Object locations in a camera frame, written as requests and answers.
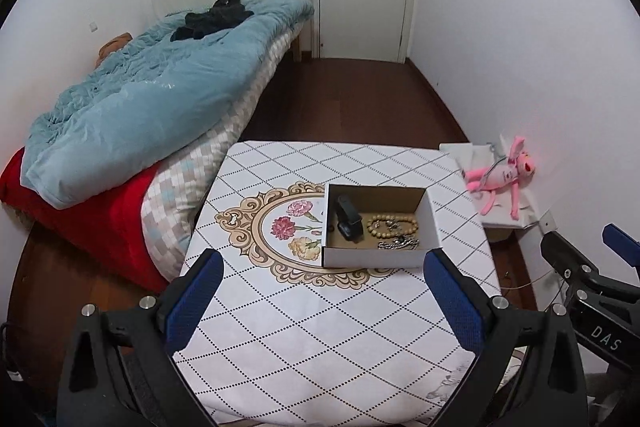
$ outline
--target light blue blanket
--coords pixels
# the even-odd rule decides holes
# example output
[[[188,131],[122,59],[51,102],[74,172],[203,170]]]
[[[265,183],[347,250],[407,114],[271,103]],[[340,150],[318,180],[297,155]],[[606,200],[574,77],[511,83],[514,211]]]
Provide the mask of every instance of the light blue blanket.
[[[171,42],[165,17],[63,92],[31,126],[20,183],[55,208],[123,184],[213,127],[249,87],[273,39],[313,13],[308,0],[247,2],[231,30]]]

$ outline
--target wooden floor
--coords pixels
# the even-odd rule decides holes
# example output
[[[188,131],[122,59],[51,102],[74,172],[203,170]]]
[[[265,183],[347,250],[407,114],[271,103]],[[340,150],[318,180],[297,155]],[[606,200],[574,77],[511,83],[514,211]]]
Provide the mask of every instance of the wooden floor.
[[[438,148],[466,140],[420,74],[406,64],[285,58],[242,139],[312,140]],[[514,239],[492,245],[501,286],[529,282]],[[82,251],[34,227],[12,291],[9,350],[46,405],[53,405],[66,341],[80,308],[135,305],[145,291],[105,272]],[[504,292],[535,309],[530,287]]]

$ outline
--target red blanket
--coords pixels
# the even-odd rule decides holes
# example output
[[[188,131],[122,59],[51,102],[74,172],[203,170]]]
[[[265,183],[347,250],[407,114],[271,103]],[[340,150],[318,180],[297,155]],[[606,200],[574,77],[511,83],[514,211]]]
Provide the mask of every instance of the red blanket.
[[[0,176],[0,201],[32,216],[76,245],[109,270],[160,293],[168,282],[146,251],[140,208],[158,165],[140,172],[124,185],[84,203],[56,210],[36,192],[20,185],[20,149]]]

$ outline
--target white tablecloth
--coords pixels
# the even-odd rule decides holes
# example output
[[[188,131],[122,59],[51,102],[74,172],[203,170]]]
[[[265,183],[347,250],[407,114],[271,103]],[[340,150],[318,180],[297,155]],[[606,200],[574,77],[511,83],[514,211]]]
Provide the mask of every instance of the white tablecloth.
[[[473,359],[420,269],[320,266],[315,241],[327,181],[428,187],[444,251],[489,295],[500,294],[486,236],[447,155],[238,143],[210,190],[182,270],[216,248],[225,278],[188,347],[175,354],[219,422],[380,425],[430,418]]]

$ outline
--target cardboard box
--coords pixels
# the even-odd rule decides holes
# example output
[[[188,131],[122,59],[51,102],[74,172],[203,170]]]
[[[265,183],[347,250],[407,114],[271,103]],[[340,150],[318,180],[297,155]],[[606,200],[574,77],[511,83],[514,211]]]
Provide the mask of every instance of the cardboard box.
[[[350,198],[362,216],[364,237],[357,243],[345,240],[337,229],[334,203],[341,194]],[[414,237],[420,239],[420,245],[415,250],[379,248],[380,239],[367,231],[367,222],[376,214],[415,217],[418,231]],[[321,244],[322,266],[330,268],[421,268],[425,254],[441,248],[433,205],[426,188],[365,185],[326,184]]]

